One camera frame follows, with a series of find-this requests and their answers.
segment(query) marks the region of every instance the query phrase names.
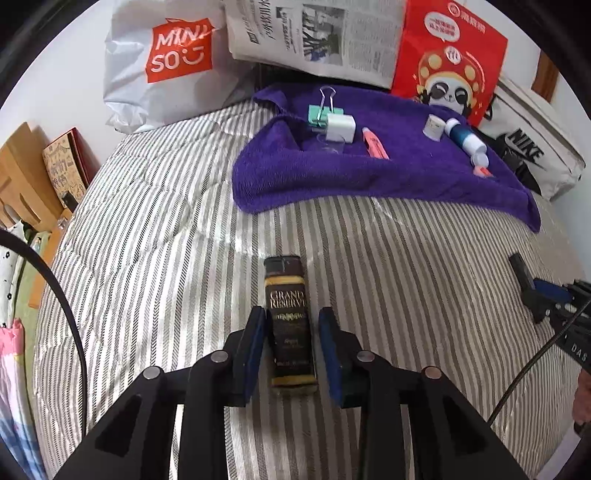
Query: pink cloth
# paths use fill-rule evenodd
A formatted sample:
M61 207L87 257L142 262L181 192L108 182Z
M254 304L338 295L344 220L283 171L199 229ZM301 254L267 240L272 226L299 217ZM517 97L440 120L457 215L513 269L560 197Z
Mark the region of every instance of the pink cloth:
M12 328L0 329L0 355L23 355L25 351L25 330L21 319L14 319Z

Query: black cable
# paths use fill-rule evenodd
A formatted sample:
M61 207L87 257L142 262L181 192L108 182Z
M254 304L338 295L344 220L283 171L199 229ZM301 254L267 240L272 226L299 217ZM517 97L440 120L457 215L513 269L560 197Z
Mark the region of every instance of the black cable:
M10 232L7 232L4 229L0 229L0 245L2 247L6 247L12 250L17 255L20 255L25 260L27 260L33 267L35 267L35 269L41 274L43 279L53 290L53 293L56 295L57 301L60 302L61 308L64 311L64 314L66 315L66 320L68 321L68 325L70 326L70 331L72 332L74 344L76 345L76 350L78 352L78 358L80 359L80 369L82 373L82 418L80 419L80 425L82 428L82 438L84 438L84 436L86 435L86 416L88 411L88 379L86 372L86 358L84 355L82 340L80 339L80 333L78 332L78 327L76 326L76 321L74 320L74 314L72 313L72 309L70 308L70 304L68 303L66 294L64 294L64 291L61 289L60 283L57 281L55 275L51 271L51 268L49 268L47 264L43 261L43 259L37 254L37 252L35 252L25 242L23 242Z
M589 300L587 300L583 304L583 306L581 308L579 308L576 311L576 313L570 318L570 320L564 324L564 326L562 327L562 330L555 333L554 336L550 340L548 340L545 343L545 345L542 348L540 348L540 350L538 350L538 352L530 359L530 361L525 364L525 367L523 367L521 369L521 371L517 374L517 376L515 377L513 382L511 382L511 385L509 385L509 388L507 388L507 390L505 391L505 393L503 394L503 396L499 400L499 403L496 404L496 407L492 411L491 416L486 421L486 424L489 427L496 420L497 416L499 415L499 412L505 406L505 403L507 403L509 396L513 393L513 390L515 390L515 387L517 387L517 384L521 380L523 380L523 377L525 377L526 373L529 372L531 370L531 367L533 367L535 365L535 363L550 349L550 347L556 343L556 340L561 338L566 333L566 331L570 328L570 326L577 320L577 318L579 318L583 314L583 312L587 309L587 307L590 304L591 304L591 297L589 298Z

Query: book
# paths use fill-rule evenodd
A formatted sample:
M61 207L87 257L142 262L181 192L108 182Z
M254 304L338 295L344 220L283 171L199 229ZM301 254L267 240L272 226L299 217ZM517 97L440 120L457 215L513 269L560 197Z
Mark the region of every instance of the book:
M73 128L45 147L43 161L64 208L67 208L64 197L68 192L80 203L95 172L85 161L77 129Z
M507 39L447 0L408 0L391 93L450 108L478 126L499 79Z

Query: metal screw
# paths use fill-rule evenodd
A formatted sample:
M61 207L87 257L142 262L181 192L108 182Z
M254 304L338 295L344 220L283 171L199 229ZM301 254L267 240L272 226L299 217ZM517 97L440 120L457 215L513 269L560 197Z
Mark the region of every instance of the metal screw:
M433 380L439 380L441 378L441 370L437 367L427 367L425 369L425 376Z
M357 360L359 360L360 362L363 362L363 363L373 362L374 359L375 359L375 355L372 352L369 352L368 350L361 350L357 354Z
M151 367L146 368L142 372L142 375L146 380L153 380L154 378L160 375L160 369L152 365Z
M224 363L226 360L228 360L228 352L224 351L224 350L216 350L214 353L212 353L211 359L212 362L217 363L217 364L222 364Z

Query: striped bedsheet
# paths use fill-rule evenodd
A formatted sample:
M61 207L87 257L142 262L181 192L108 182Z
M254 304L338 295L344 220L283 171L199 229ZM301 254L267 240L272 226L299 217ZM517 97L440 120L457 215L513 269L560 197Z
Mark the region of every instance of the striped bedsheet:
M127 136L78 207L53 270L86 350L90 426L145 367L190 366L242 328L264 304L263 260L278 254L302 256L313 318L332 305L364 347L401 368L438 365L488 416L551 335L521 304L508 255L558 283L582 276L551 205L537 197L539 234L504 213L401 199L327 197L247 215L232 201L232 165L273 114L244 102ZM359 412L331 403L319 342L314 396L273 394L264 355L250 405L226 410L230 477L352 480ZM494 425L530 476L570 424L578 370L553 348ZM80 441L79 375L46 290L33 388L50 476Z

